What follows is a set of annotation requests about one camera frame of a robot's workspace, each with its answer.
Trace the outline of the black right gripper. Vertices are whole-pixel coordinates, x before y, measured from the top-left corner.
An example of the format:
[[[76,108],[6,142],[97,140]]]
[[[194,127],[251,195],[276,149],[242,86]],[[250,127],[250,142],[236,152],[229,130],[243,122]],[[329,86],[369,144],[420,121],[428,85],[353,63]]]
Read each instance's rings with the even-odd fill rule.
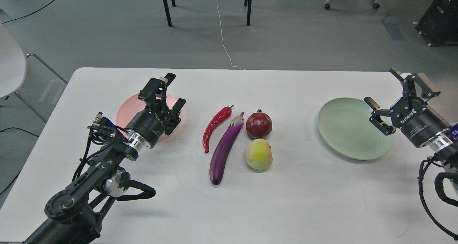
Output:
[[[399,128],[404,136],[416,147],[422,145],[437,133],[450,128],[451,125],[426,102],[441,94],[440,89],[424,73],[402,73],[397,68],[389,72],[398,79],[403,88],[402,98],[388,109],[381,109],[371,98],[365,97],[364,101],[372,109],[369,121],[384,135],[392,135]],[[411,106],[406,109],[405,102]],[[387,124],[381,117],[392,117]]]

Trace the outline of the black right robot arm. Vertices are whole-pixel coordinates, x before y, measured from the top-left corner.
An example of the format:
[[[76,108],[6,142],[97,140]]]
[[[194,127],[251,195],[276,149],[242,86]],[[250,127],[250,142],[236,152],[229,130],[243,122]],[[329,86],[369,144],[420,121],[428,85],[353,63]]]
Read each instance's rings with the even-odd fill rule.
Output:
[[[402,96],[389,109],[382,109],[371,98],[364,101],[372,109],[369,121],[384,135],[392,135],[399,129],[416,147],[430,147],[434,155],[420,163],[418,175],[419,198],[427,215],[443,232],[457,240],[457,234],[440,224],[430,212],[424,197],[423,179],[430,165],[444,169],[437,174],[434,188],[443,202],[457,206],[457,200],[444,191],[444,180],[457,184],[457,125],[450,125],[428,105],[428,101],[440,95],[432,81],[423,73],[402,73],[396,68],[390,72],[402,84]]]

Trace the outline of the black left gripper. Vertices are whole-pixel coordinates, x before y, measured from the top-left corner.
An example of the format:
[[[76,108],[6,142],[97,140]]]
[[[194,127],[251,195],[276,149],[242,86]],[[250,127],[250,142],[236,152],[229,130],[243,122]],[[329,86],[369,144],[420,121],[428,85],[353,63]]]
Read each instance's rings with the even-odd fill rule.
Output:
[[[138,99],[147,106],[126,127],[127,142],[136,149],[153,148],[162,135],[170,135],[181,122],[181,109],[186,100],[177,99],[171,109],[166,104],[167,87],[175,78],[174,73],[167,73],[159,79],[151,78],[140,90]]]

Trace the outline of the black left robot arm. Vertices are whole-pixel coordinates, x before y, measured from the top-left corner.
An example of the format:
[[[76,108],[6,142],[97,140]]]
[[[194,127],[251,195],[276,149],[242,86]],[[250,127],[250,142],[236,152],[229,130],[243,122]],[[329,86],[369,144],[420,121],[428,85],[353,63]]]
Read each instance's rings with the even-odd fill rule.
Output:
[[[88,126],[85,154],[71,183],[45,205],[47,220],[25,244],[88,244],[101,236],[102,221],[116,201],[150,199],[153,187],[131,179],[120,166],[125,159],[136,161],[142,148],[152,149],[163,135],[170,135],[181,122],[185,99],[167,105],[166,92],[175,74],[152,78],[140,90],[145,103],[123,128],[98,113]]]

